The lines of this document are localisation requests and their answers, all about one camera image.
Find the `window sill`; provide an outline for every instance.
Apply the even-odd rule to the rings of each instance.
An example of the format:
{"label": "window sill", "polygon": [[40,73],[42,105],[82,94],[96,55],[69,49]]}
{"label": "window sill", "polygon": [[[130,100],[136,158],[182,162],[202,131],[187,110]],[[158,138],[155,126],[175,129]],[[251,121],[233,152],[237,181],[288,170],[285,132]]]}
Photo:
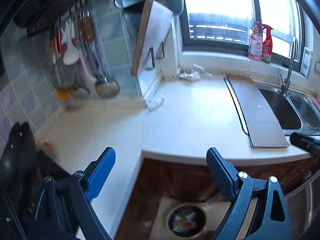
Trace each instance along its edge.
{"label": "window sill", "polygon": [[[190,68],[193,64],[204,67],[207,71],[212,70],[238,70],[251,73],[262,74],[275,78],[280,75],[285,78],[288,69],[280,65],[271,63],[267,64],[262,61],[253,61],[245,56],[206,52],[206,51],[183,51],[179,59],[182,68]],[[303,85],[308,79],[300,73],[292,71],[291,82],[297,85]]]}

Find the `red spray bottle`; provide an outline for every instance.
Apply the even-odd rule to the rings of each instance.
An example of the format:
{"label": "red spray bottle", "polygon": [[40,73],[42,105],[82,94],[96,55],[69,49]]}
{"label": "red spray bottle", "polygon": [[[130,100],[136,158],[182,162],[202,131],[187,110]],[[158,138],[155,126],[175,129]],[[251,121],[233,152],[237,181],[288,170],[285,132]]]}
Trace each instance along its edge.
{"label": "red spray bottle", "polygon": [[261,54],[261,61],[270,64],[271,62],[271,54],[272,54],[272,37],[271,37],[271,28],[269,25],[262,24],[262,30],[267,30],[267,38],[262,43],[262,54]]}

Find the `window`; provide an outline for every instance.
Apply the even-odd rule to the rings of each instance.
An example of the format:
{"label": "window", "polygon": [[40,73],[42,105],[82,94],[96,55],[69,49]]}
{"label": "window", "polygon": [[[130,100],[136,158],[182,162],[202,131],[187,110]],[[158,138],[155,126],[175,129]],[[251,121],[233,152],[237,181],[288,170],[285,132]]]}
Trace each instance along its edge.
{"label": "window", "polygon": [[298,39],[300,57],[293,69],[300,71],[304,26],[295,0],[185,0],[180,16],[183,49],[246,56],[254,20],[273,28],[274,63],[288,67],[292,38]]}

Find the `wooden cutting board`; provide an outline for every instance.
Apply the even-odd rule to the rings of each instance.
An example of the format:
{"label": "wooden cutting board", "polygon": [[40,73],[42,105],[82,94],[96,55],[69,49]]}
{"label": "wooden cutting board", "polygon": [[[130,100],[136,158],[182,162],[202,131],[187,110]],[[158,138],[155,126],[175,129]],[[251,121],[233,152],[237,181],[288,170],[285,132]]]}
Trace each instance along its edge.
{"label": "wooden cutting board", "polygon": [[137,76],[146,66],[152,68],[150,48],[156,56],[171,24],[173,12],[154,0],[144,3],[137,46],[133,54],[131,75]]}
{"label": "wooden cutting board", "polygon": [[288,147],[282,128],[250,78],[228,74],[248,127],[252,147]]}

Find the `faucet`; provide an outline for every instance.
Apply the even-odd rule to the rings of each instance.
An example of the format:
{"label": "faucet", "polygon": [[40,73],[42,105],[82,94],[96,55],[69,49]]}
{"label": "faucet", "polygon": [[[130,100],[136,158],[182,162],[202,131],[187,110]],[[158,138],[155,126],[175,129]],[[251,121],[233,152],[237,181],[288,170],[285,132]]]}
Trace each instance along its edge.
{"label": "faucet", "polygon": [[282,75],[280,75],[281,81],[282,81],[281,91],[285,94],[288,92],[288,89],[289,89],[289,86],[291,83],[290,77],[291,77],[291,72],[292,72],[293,60],[297,59],[297,58],[298,58],[298,40],[296,37],[293,37],[292,43],[291,43],[291,57],[290,57],[290,63],[289,63],[287,77],[283,81]]}

